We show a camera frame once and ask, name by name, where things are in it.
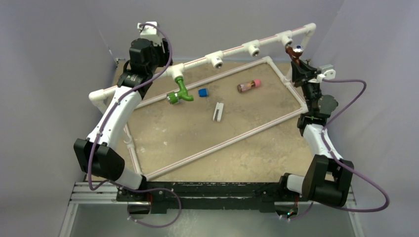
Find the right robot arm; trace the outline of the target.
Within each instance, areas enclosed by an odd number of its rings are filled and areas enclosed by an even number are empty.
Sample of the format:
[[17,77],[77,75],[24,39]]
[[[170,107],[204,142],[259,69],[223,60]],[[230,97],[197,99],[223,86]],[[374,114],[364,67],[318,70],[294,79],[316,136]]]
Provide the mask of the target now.
[[343,160],[331,143],[326,124],[338,102],[333,96],[323,94],[320,87],[321,80],[333,77],[335,71],[331,67],[322,71],[301,60],[291,61],[291,71],[291,82],[302,89],[308,109],[298,118],[297,127],[309,145],[313,160],[305,176],[285,173],[277,194],[284,201],[299,194],[308,200],[342,207],[352,180],[352,173],[343,165],[350,168],[354,165]]

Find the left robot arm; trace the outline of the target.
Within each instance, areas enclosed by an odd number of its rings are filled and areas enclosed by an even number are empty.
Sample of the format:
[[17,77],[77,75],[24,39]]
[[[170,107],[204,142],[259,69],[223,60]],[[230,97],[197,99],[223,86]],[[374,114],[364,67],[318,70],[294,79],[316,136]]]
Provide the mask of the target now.
[[128,196],[141,202],[147,197],[147,188],[141,185],[144,177],[127,168],[115,149],[129,117],[151,86],[156,69],[172,65],[172,59],[167,39],[162,39],[161,45],[148,39],[136,39],[131,42],[129,56],[103,117],[95,129],[85,139],[77,139],[73,147],[83,172],[129,188]]

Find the brown faucet with blue cap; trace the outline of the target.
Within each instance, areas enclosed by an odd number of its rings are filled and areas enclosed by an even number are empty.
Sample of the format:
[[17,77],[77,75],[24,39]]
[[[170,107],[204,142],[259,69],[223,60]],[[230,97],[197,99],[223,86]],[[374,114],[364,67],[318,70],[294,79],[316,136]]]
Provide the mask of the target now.
[[289,55],[292,62],[300,66],[300,57],[303,54],[304,48],[301,45],[285,46],[285,52]]

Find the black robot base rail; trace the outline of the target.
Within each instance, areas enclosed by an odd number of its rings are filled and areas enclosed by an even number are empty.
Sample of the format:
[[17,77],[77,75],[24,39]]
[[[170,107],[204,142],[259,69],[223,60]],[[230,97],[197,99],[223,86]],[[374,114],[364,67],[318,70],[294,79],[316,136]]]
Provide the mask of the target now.
[[169,209],[258,210],[270,213],[293,207],[302,197],[279,182],[147,182],[139,193],[119,188],[116,200],[151,206],[153,214]]

